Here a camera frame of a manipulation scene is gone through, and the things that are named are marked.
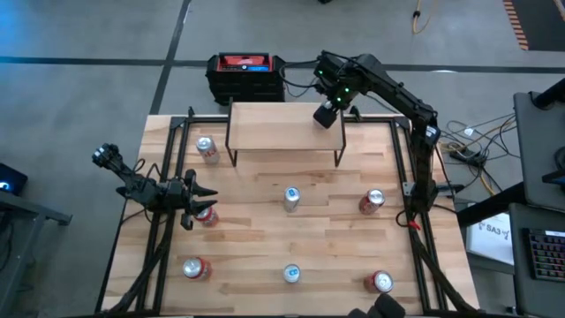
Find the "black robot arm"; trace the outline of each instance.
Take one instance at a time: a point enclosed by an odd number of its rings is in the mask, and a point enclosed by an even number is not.
[[[437,112],[407,91],[403,83],[391,79],[373,55],[363,54],[351,58],[322,51],[318,60],[314,70],[314,75],[318,78],[315,88],[318,93],[328,97],[313,115],[320,125],[329,128],[338,112],[350,107],[353,98],[359,93],[366,95],[369,92],[382,97],[411,121],[409,147],[414,156],[416,171],[407,211],[412,217],[427,213],[438,193],[432,177],[433,151],[441,135],[437,126]],[[475,312],[476,309],[464,301],[429,256],[415,230],[410,229],[410,235],[416,244],[417,253],[456,309]]]

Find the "concrete floor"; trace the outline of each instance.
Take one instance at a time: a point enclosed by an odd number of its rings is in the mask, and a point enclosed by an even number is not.
[[[183,0],[0,0],[0,56],[164,59]],[[286,60],[313,59],[322,49],[373,53],[386,64],[558,66],[565,53],[520,50],[502,0],[439,0],[430,26],[411,35],[416,0],[192,0],[176,59],[206,60],[219,51],[267,51]],[[423,14],[431,1],[423,1]],[[91,163],[103,142],[119,145],[133,164],[149,113],[159,66],[0,64],[0,162],[29,176],[25,197],[74,214],[71,226],[48,224],[26,280],[35,285],[19,307],[41,317],[94,311],[123,200],[118,179]],[[160,114],[223,113],[213,102],[202,68],[174,67]],[[440,113],[476,124],[511,113],[512,94],[543,90],[562,74],[391,72]],[[311,71],[290,70],[307,83]],[[300,101],[319,101],[313,91]],[[365,112],[387,112],[359,97]],[[498,123],[483,128],[483,132]],[[505,138],[518,153],[516,132]],[[499,152],[493,149],[492,155]],[[520,181],[520,162],[489,162],[502,187]],[[449,165],[452,181],[472,175]],[[458,195],[487,197],[480,183]],[[513,305],[512,277],[472,269],[482,308]]]

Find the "red soda can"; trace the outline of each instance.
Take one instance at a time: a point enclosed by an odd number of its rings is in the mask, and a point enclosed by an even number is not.
[[[371,275],[365,277],[363,280],[363,286],[368,292],[390,292],[395,286],[395,283],[388,272],[384,270],[377,270]]]
[[[202,260],[200,257],[192,257],[185,261],[183,271],[190,279],[205,280],[212,275],[212,266],[209,261]]]
[[[213,227],[220,221],[220,217],[213,207],[203,209],[202,212],[198,213],[194,218],[206,227]]]
[[[381,190],[371,189],[359,201],[359,211],[364,215],[375,213],[385,204],[385,195]]]

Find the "black desk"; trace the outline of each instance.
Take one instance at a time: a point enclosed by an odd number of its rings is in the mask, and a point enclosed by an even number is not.
[[[560,318],[565,314],[565,283],[531,278],[523,228],[565,231],[565,214],[512,203],[508,206],[514,248],[514,288],[519,314]]]
[[[565,103],[540,110],[529,94],[514,95],[514,112],[522,157],[524,181],[457,213],[467,227],[508,210],[510,203],[565,211],[565,193],[558,185],[545,184],[541,177],[557,170],[554,153],[565,146]]]
[[[0,210],[11,215],[14,231],[10,259],[6,268],[0,273],[0,317],[6,317],[21,287],[21,278],[30,262],[43,223],[50,219],[60,225],[69,225],[72,216],[33,204],[3,191],[0,191]]]

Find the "aluminum can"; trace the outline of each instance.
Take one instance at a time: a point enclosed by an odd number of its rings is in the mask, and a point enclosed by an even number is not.
[[[297,210],[300,202],[300,191],[294,187],[288,187],[284,190],[284,209],[291,213]]]
[[[296,264],[287,265],[284,268],[283,275],[287,283],[297,283],[300,279],[300,268]]]
[[[363,285],[369,292],[390,292],[395,286],[395,283],[388,272],[384,270],[377,270],[371,275],[365,277]]]
[[[218,223],[218,221],[220,221],[220,217],[215,212],[214,207],[203,209],[202,212],[198,213],[198,215],[194,218],[206,227],[213,227]]]
[[[207,164],[216,164],[220,161],[220,153],[218,152],[218,148],[215,146],[214,140],[212,137],[200,137],[196,141],[196,148],[200,155],[202,155],[202,159]]]
[[[359,201],[359,211],[364,215],[371,215],[383,204],[385,204],[384,193],[378,189],[371,189]]]
[[[192,257],[185,261],[183,271],[190,279],[205,280],[212,275],[212,266],[209,261],[202,260],[200,257]]]

